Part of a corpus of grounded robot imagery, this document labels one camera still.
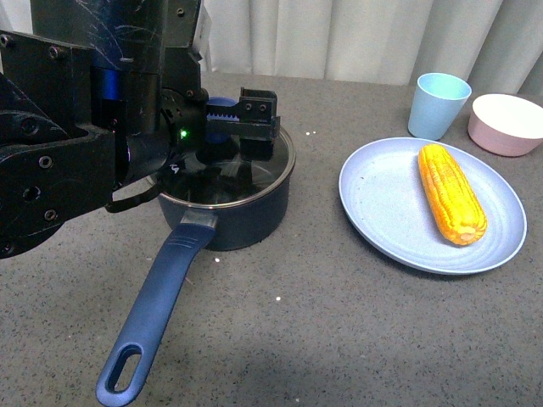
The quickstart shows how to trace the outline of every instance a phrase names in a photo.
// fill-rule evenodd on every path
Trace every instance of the handle hole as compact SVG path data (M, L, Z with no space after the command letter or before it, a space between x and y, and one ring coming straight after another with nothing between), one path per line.
M130 386L141 357L142 351L135 345L123 349L108 380L110 392L124 392Z

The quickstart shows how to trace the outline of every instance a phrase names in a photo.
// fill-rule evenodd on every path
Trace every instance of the pot handle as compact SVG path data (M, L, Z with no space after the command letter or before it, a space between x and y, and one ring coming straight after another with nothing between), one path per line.
M98 378L96 397L101 404L121 407L141 392L188 267L215 235L216 216L202 216L207 216L206 224L184 223L185 215L162 245ZM130 384L115 391L126 361L135 354L140 359Z

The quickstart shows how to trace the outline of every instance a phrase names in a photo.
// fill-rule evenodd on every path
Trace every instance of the corn cob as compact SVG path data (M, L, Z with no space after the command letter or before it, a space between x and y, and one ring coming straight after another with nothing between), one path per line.
M418 154L418 168L441 234L462 246L477 242L487 219L460 165L445 147L427 144Z

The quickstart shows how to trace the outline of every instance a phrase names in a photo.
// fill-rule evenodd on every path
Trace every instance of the glass lid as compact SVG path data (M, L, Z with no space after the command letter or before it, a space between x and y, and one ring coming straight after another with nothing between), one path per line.
M200 150L184 154L156 180L165 187L165 198L190 207L225 208L246 204L278 187L294 161L294 145L283 128L273 142L229 135L206 139Z

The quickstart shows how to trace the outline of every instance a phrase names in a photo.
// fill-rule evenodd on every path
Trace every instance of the blue cup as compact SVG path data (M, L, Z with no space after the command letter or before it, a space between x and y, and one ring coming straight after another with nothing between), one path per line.
M407 129L414 137L439 140L471 94L472 88L456 76L422 75L417 81Z

